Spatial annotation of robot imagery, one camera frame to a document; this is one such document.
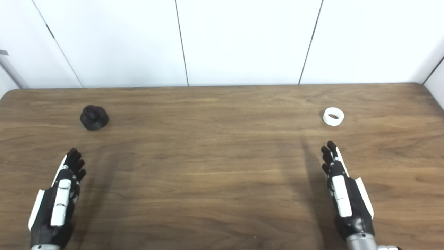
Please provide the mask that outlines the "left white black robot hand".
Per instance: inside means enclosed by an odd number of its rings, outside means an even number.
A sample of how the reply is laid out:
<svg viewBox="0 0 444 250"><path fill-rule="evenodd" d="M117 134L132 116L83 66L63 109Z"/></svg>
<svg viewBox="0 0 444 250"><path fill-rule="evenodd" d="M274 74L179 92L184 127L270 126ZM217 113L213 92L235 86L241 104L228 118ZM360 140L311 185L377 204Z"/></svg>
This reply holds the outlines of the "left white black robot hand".
<svg viewBox="0 0 444 250"><path fill-rule="evenodd" d="M53 182L39 190L27 224L31 250L64 250L74 231L73 214L86 175L85 161L76 148L64 156Z"/></svg>

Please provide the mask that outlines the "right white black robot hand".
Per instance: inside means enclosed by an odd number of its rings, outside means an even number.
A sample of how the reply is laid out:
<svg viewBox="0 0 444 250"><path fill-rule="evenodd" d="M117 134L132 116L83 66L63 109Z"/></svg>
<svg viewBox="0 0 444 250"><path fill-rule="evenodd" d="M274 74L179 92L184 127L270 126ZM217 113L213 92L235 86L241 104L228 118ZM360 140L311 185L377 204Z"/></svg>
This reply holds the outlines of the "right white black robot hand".
<svg viewBox="0 0 444 250"><path fill-rule="evenodd" d="M371 203L365 201L361 179L349 177L340 150L333 141L321 147L322 170L327 176L327 188L335 207L335 226L343 240L354 234L375 236Z"/></svg>

